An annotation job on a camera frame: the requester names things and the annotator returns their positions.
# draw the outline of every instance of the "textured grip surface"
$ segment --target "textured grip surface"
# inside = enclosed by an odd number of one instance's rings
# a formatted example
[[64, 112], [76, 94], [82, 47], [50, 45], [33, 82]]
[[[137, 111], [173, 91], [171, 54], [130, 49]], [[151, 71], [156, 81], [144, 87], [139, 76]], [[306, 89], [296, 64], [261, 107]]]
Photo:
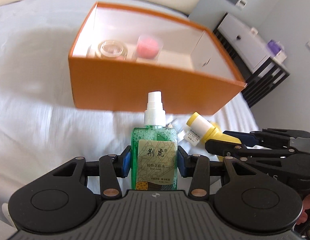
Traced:
[[292, 231], [254, 236], [225, 225], [210, 205], [186, 197], [183, 191], [128, 191], [106, 201], [86, 224], [57, 235], [19, 231], [11, 240], [298, 240]]

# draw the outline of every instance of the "orange box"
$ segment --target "orange box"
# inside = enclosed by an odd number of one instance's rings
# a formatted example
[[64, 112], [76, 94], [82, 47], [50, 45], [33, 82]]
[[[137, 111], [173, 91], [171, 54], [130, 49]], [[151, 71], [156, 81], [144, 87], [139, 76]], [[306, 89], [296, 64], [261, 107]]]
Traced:
[[[163, 41], [157, 61], [133, 59], [142, 34]], [[126, 59], [97, 57], [98, 44], [106, 40], [125, 44]], [[82, 109], [142, 112], [147, 94], [161, 91], [167, 113], [211, 115], [246, 86], [206, 27], [125, 5], [97, 2], [80, 28], [68, 60], [74, 103]]]

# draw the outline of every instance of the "bed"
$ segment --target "bed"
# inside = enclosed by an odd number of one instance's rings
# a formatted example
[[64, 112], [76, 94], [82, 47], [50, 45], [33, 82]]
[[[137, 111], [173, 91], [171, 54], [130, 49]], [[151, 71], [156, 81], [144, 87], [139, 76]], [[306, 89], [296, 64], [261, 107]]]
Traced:
[[[5, 203], [20, 187], [76, 156], [87, 161], [120, 154], [130, 144], [143, 113], [79, 110], [74, 107], [67, 55], [87, 12], [97, 0], [22, 0], [0, 6], [0, 240], [8, 226]], [[140, 0], [100, 0], [155, 9], [178, 17], [184, 13]], [[190, 115], [167, 114], [167, 123], [186, 123]], [[213, 116], [222, 130], [258, 130], [241, 94]], [[189, 153], [201, 146], [181, 141]], [[179, 177], [178, 188], [190, 180]], [[122, 190], [129, 179], [120, 179]], [[96, 178], [88, 187], [98, 192]]]

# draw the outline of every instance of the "small glass bottle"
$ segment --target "small glass bottle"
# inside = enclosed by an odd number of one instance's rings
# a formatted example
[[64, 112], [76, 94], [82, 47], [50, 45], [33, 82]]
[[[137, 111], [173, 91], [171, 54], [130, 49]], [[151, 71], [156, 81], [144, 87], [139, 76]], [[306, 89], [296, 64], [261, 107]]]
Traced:
[[148, 93], [145, 127], [131, 134], [132, 189], [177, 189], [177, 133], [165, 125], [161, 92]]

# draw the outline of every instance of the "bottle label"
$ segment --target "bottle label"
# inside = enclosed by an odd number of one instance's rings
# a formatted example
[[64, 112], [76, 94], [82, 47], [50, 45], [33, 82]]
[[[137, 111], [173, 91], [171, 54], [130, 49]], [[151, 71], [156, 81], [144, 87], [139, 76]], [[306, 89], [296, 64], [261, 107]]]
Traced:
[[196, 146], [201, 140], [201, 137], [191, 129], [185, 134], [184, 139], [190, 142], [192, 146]]
[[139, 140], [135, 188], [172, 190], [176, 153], [175, 142]]

